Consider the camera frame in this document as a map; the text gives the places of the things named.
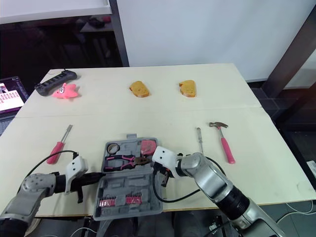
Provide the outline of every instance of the pliers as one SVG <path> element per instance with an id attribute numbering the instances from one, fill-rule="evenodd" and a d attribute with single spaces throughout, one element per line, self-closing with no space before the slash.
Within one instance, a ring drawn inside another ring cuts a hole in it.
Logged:
<path id="1" fill-rule="evenodd" d="M 119 170 L 124 170 L 124 169 L 133 169 L 137 165 L 145 165 L 149 162 L 151 162 L 150 159 L 147 157 L 135 157 L 134 155 L 115 155 L 115 156 L 108 156 L 105 157 L 105 160 L 115 160 L 115 159 L 122 159 L 122 160 L 127 160 L 129 163 L 118 166 L 118 167 L 104 167 L 105 172 L 109 171 L 119 171 Z"/>

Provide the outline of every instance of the pink handle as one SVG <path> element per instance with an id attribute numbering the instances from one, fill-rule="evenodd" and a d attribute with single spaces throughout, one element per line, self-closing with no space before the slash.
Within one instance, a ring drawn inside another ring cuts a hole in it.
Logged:
<path id="1" fill-rule="evenodd" d="M 54 154 L 56 152 L 60 152 L 63 150 L 63 147 L 64 147 L 64 143 L 62 142 L 57 142 L 56 146 L 54 147 L 54 149 L 51 151 L 50 154 Z M 47 164 L 55 164 L 57 161 L 58 161 L 58 158 L 60 156 L 60 153 L 59 154 L 56 154 L 54 156 L 52 156 L 51 158 L 47 159 Z"/>
<path id="2" fill-rule="evenodd" d="M 222 142 L 224 151 L 226 153 L 228 163 L 229 164 L 234 164 L 235 163 L 235 159 L 233 157 L 231 149 L 229 148 L 228 142 L 226 141 L 226 139 L 224 137 L 221 138 L 221 142 Z"/>

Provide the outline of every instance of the plush toy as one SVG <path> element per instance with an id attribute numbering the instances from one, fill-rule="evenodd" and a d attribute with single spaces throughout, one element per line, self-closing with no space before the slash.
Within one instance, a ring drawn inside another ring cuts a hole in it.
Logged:
<path id="1" fill-rule="evenodd" d="M 68 99 L 68 98 L 73 98 L 77 97 L 78 93 L 75 91 L 76 85 L 75 84 L 66 84 L 64 83 L 61 88 L 56 90 L 52 96 L 56 98 L 63 98 L 63 99 Z"/>

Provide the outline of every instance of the white wall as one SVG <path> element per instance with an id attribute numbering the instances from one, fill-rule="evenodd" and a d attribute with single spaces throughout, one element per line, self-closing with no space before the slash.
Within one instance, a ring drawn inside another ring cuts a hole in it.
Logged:
<path id="1" fill-rule="evenodd" d="M 266 79 L 314 0 L 118 0 L 130 66 L 235 63 Z"/>
<path id="2" fill-rule="evenodd" d="M 309 56 L 285 89 L 309 88 L 316 82 L 316 50 Z"/>

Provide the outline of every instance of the gray tool case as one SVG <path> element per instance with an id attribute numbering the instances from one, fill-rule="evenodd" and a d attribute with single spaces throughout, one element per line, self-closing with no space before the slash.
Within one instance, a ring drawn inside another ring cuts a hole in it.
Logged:
<path id="1" fill-rule="evenodd" d="M 127 140 L 108 142 L 105 145 L 101 172 L 106 173 L 99 181 L 95 199 L 93 219 L 104 221 L 136 216 L 154 215 L 162 212 L 162 202 L 153 190 L 153 163 L 137 165 L 134 169 L 104 172 L 104 167 L 117 167 L 128 163 L 126 160 L 106 160 L 110 156 L 107 147 L 119 145 L 115 155 L 134 155 L 140 157 L 142 140 L 156 138 L 137 138 L 136 134 L 128 134 Z M 161 196 L 161 178 L 155 178 L 157 193 Z"/>

